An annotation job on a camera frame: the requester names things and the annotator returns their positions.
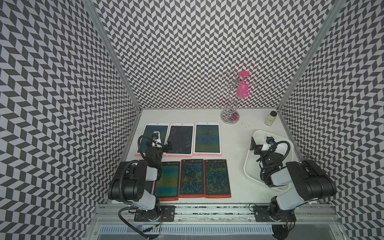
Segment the white plastic storage tray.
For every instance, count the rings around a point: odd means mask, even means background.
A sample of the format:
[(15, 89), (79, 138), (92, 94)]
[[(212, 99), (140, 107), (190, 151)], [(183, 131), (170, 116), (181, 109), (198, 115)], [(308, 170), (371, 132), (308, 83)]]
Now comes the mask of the white plastic storage tray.
[(258, 184), (286, 192), (293, 185), (287, 163), (295, 160), (294, 145), (287, 138), (263, 130), (255, 131), (252, 137), (257, 145), (263, 145), (266, 136), (273, 137), (276, 143), (261, 155), (254, 155), (249, 149), (244, 163), (244, 173)]

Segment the pink writing tablet colourful screen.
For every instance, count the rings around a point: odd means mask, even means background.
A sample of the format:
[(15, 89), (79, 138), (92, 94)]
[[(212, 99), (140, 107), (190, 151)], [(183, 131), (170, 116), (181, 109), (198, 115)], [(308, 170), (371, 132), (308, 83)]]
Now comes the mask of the pink writing tablet colourful screen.
[[(143, 130), (142, 135), (147, 136), (148, 138), (152, 138), (152, 135), (154, 132), (160, 133), (160, 142), (165, 145), (167, 144), (166, 138), (167, 134), (169, 132), (170, 124), (169, 123), (146, 123), (145, 128)], [(141, 139), (140, 147), (142, 149), (143, 154), (145, 154), (146, 149), (148, 148), (147, 142), (149, 140), (146, 138)], [(135, 157), (141, 157), (139, 148), (137, 148), (137, 151), (135, 153)]]

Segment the red writing tablet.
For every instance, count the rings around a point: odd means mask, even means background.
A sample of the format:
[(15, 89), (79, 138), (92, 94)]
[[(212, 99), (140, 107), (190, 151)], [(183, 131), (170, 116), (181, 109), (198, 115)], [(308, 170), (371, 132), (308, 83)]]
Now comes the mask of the red writing tablet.
[(177, 201), (179, 199), (180, 162), (161, 163), (162, 175), (156, 183), (155, 196), (160, 202)]
[(208, 199), (231, 198), (227, 160), (204, 160), (205, 197)]
[(181, 160), (180, 198), (205, 197), (205, 164), (202, 159)]

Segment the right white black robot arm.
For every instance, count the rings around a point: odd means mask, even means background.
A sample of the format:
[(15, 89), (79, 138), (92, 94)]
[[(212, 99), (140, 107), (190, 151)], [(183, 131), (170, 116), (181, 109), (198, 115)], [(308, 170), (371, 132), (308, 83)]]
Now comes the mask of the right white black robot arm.
[(337, 192), (335, 182), (314, 161), (283, 163), (291, 151), (288, 141), (277, 142), (273, 137), (266, 137), (265, 143), (260, 145), (251, 138), (250, 151), (260, 156), (256, 160), (260, 166), (259, 178), (267, 187), (294, 185), (282, 195), (271, 198), (268, 206), (250, 204), (251, 212), (258, 222), (295, 221), (296, 208), (311, 201), (332, 197)]

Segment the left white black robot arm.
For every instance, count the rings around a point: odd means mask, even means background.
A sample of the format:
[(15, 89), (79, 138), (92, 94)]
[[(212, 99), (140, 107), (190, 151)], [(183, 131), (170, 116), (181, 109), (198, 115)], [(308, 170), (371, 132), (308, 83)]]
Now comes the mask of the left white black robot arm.
[(172, 150), (172, 142), (161, 142), (159, 133), (138, 138), (138, 150), (142, 160), (121, 162), (108, 188), (108, 198), (133, 207), (149, 221), (161, 216), (160, 200), (145, 189), (147, 182), (156, 182), (162, 176), (163, 153)]

